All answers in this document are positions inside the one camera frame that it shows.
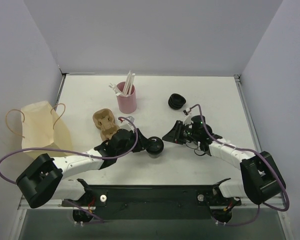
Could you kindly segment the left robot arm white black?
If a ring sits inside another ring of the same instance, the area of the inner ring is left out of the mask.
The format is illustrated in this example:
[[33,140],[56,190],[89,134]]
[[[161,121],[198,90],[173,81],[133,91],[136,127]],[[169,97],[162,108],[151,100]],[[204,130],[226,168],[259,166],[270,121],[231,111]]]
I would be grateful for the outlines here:
[[77,155],[39,155],[21,173],[16,183],[32,209],[43,206],[51,199],[75,200],[85,206],[92,199],[92,193],[86,189],[87,184],[82,180],[66,181],[66,178],[108,168],[128,152],[149,152],[155,142],[156,139],[146,138],[139,129],[119,129],[110,140]]

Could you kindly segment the dark translucent coffee cup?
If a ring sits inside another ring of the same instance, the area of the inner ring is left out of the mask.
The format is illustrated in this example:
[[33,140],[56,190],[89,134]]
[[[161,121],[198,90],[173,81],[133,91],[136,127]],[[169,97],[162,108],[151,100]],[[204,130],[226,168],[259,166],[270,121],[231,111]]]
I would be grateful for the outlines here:
[[155,158],[158,158],[161,154],[152,154],[152,153],[148,153],[149,157],[155,159]]

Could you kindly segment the black cup lid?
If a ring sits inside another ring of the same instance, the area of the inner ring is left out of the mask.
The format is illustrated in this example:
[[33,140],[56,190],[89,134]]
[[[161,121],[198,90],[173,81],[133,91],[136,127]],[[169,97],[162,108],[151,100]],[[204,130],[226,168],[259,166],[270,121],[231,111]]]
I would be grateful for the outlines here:
[[162,153],[164,150],[164,142],[162,141],[161,138],[152,136],[148,138],[149,140],[149,145],[146,148],[146,151],[153,156],[157,156]]

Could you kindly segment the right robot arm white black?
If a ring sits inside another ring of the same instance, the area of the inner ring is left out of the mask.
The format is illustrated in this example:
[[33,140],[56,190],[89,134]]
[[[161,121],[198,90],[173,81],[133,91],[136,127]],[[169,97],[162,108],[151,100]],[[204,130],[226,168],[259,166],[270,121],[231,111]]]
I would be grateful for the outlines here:
[[240,170],[241,180],[225,179],[216,184],[211,197],[217,204],[223,204],[229,198],[248,198],[252,203],[260,205],[286,188],[270,153],[263,151],[256,155],[240,150],[213,133],[205,118],[199,115],[193,116],[190,123],[177,120],[162,140],[179,145],[194,143],[204,154],[221,159]]

